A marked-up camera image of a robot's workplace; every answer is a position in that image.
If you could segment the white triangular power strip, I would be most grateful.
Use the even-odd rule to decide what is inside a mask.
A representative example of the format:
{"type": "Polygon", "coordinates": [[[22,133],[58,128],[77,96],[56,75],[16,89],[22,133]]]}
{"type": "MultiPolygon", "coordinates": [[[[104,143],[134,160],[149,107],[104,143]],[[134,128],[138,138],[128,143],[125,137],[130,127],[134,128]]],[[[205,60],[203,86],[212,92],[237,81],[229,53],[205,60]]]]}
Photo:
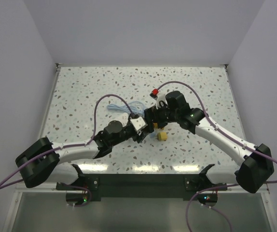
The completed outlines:
{"type": "Polygon", "coordinates": [[[121,122],[122,126],[125,127],[128,123],[129,114],[128,113],[122,113],[119,116],[117,116],[114,121],[121,122]]]}

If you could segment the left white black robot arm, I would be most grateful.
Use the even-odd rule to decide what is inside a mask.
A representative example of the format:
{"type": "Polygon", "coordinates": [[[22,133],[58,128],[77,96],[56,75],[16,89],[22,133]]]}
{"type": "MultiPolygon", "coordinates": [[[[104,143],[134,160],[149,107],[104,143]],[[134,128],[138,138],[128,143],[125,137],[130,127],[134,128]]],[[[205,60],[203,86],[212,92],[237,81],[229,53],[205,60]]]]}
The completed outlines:
{"type": "Polygon", "coordinates": [[[34,188],[48,179],[64,182],[72,189],[80,189],[84,178],[72,173],[63,163],[83,159],[99,159],[112,152],[112,148],[128,139],[140,143],[154,131],[153,123],[142,117],[128,119],[125,124],[111,121],[90,141],[76,143],[52,143],[46,137],[38,139],[19,155],[15,163],[27,188],[34,188]]]}

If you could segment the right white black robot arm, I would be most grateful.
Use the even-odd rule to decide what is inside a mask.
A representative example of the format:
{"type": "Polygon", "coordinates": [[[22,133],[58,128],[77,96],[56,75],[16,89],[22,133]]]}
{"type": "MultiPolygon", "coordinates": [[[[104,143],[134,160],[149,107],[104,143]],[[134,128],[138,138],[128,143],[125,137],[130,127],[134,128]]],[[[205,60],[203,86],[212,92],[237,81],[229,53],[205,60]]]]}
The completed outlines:
{"type": "Polygon", "coordinates": [[[273,174],[271,150],[264,144],[256,146],[229,132],[200,108],[191,108],[179,91],[161,94],[154,89],[150,96],[156,105],[144,111],[150,131],[153,125],[163,128],[177,123],[182,129],[211,142],[238,166],[236,171],[215,169],[213,164],[201,171],[199,185],[205,190],[220,184],[238,184],[249,193],[256,193],[273,174]]]}

